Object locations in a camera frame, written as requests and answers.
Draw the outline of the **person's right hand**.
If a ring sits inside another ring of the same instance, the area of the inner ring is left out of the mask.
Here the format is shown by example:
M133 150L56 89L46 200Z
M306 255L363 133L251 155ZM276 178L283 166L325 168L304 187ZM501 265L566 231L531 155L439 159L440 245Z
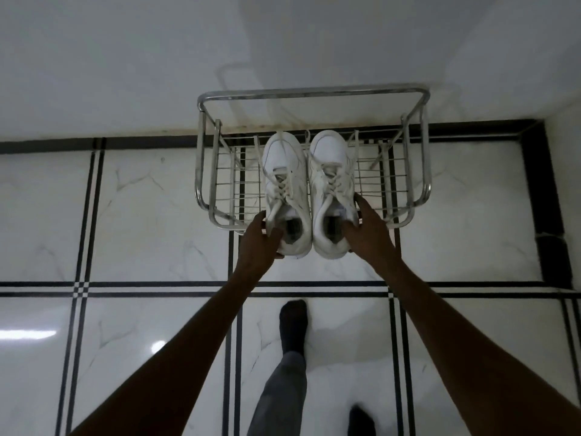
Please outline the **person's right hand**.
M349 244L350 251L366 261L374 271L382 275L402 263L399 252L391 240L388 227L371 205L358 193L354 201L361 213L364 240L361 244Z

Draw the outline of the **grey trouser leg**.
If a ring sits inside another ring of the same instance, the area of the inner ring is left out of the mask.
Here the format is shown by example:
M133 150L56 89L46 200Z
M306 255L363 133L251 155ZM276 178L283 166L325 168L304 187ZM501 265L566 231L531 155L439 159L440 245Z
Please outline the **grey trouser leg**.
M284 353L265 383L248 436L300 436L306 393L304 356L295 351Z

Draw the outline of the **dark sock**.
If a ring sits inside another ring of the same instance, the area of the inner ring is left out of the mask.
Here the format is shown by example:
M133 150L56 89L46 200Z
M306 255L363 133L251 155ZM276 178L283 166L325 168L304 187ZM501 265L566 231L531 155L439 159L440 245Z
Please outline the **dark sock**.
M350 409L347 436L376 436L373 418L359 404Z
M279 330L283 355L296 352L304 357L308 325L308 308L305 300L290 300L282 306L279 315Z

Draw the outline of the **person's left hand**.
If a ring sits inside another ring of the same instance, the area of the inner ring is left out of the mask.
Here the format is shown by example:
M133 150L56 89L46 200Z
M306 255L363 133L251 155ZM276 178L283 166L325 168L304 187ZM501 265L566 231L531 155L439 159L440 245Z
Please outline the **person's left hand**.
M275 260L269 248L269 234L263 233L265 215L263 210L254 217L239 244L234 274L248 283L256 284Z

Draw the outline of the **person's left forearm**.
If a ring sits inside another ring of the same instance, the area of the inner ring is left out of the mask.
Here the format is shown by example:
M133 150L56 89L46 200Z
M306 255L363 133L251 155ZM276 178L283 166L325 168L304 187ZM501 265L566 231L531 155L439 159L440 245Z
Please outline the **person's left forearm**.
M236 269L70 436L182 436L227 332L264 270Z

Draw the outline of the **person's right forearm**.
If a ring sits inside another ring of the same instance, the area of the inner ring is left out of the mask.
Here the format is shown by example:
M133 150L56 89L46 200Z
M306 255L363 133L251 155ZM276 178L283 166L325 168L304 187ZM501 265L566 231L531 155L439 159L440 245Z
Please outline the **person's right forearm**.
M370 261L414 324L472 436L581 436L581 409L478 330L399 257Z

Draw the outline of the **white lace-up sneaker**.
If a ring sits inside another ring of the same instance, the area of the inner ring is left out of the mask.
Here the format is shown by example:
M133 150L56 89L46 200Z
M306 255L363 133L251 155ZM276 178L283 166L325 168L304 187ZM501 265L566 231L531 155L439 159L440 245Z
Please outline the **white lace-up sneaker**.
M301 259L313 246L306 153L294 135L279 131L265 144L259 165L266 233L274 228L282 231L278 253Z
M312 241L317 254L340 259L350 250L343 222L359 225L354 200L354 170L359 159L359 140L350 146L340 133L323 130L308 151L308 180Z

